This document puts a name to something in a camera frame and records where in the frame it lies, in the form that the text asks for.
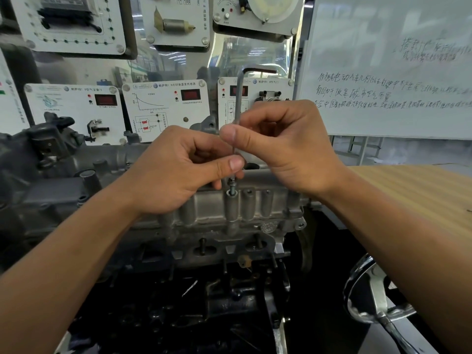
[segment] bolt hole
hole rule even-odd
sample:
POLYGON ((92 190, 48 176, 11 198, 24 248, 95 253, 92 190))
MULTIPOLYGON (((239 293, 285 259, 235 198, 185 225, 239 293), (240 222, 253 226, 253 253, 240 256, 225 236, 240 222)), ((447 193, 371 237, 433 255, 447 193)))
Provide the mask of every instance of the bolt hole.
POLYGON ((260 169, 261 167, 258 164, 255 163, 247 163, 244 166, 244 170, 257 170, 260 169))

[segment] white panel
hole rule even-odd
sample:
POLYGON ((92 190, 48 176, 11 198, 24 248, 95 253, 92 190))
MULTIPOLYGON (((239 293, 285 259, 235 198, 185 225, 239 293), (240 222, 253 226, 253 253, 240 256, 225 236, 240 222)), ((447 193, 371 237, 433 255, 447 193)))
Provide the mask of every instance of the white panel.
POLYGON ((112 86, 89 86, 76 84, 27 84, 25 91, 36 124, 44 123, 44 112, 56 113, 58 117, 72 117, 71 126, 76 132, 88 135, 87 124, 97 121, 97 127, 109 131, 92 134, 88 145, 120 144, 125 121, 118 89, 112 86))
POLYGON ((121 55, 126 43, 118 0, 88 0, 93 14, 92 27, 52 25, 46 29, 41 24, 38 11, 41 0, 11 0, 15 15, 27 46, 35 51, 85 53, 97 55, 121 55))
POLYGON ((214 22, 222 26, 286 36, 296 34, 304 0, 294 2, 291 0, 249 0, 250 6, 251 1, 254 5, 254 12, 245 10, 241 13, 239 0, 213 0, 214 22))
MULTIPOLYGON (((218 81, 218 124, 220 128, 225 124, 232 123, 235 118, 236 83, 236 77, 221 77, 218 81)), ((287 78, 245 78, 244 86, 247 87, 247 96, 244 96, 245 91, 243 90, 241 112, 247 111, 263 91, 267 91, 267 97, 274 97, 275 92, 281 92, 278 96, 280 100, 292 100, 294 94, 294 88, 290 85, 292 83, 293 81, 287 78)))
POLYGON ((122 89, 131 127, 142 142, 152 142, 169 125, 190 128, 209 116, 207 84, 201 79, 125 83, 122 89))
POLYGON ((7 66, 0 51, 0 133, 16 134, 29 128, 27 116, 7 66))
POLYGON ((146 39, 154 45, 208 47, 211 16, 208 0, 140 0, 146 39), (154 13, 162 19, 182 20, 194 26, 189 33, 159 32, 154 27, 154 13))
POLYGON ((297 99, 329 134, 472 139, 472 0, 316 0, 297 99))

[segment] engine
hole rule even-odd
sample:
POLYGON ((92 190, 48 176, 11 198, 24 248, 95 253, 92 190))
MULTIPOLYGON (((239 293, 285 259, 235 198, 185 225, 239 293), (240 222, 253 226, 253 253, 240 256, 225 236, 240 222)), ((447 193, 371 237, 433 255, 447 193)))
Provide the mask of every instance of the engine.
MULTIPOLYGON (((45 118, 16 135, 0 134, 1 270, 148 146, 130 132, 124 145, 87 146, 86 136, 69 128, 72 118, 45 118)), ((207 185, 178 210, 148 214, 130 228, 71 325, 72 348, 277 350, 290 292, 284 239, 306 226, 309 199, 287 190, 269 169, 248 165, 237 196, 226 181, 222 190, 207 185)))

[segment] left hand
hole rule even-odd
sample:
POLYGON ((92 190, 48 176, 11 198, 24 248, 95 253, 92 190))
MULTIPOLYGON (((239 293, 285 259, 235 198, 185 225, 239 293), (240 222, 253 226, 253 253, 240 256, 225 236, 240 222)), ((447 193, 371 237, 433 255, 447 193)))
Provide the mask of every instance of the left hand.
POLYGON ((203 185, 213 183, 220 190, 222 178, 234 173, 242 178, 244 165, 219 136, 172 125, 108 188, 128 197, 137 216, 163 214, 182 206, 203 185))

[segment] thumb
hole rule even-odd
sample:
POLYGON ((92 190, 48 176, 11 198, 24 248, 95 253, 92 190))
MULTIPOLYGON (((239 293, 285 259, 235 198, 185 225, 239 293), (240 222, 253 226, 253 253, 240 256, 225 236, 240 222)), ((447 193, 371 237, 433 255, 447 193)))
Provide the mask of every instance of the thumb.
POLYGON ((227 124, 220 129, 220 138, 235 148, 256 155, 265 162, 274 154, 274 137, 259 134, 240 125, 227 124))
POLYGON ((200 187, 212 181, 228 177, 242 170, 244 165, 245 160, 240 155, 230 155, 208 163, 196 164, 194 172, 196 185, 200 187))

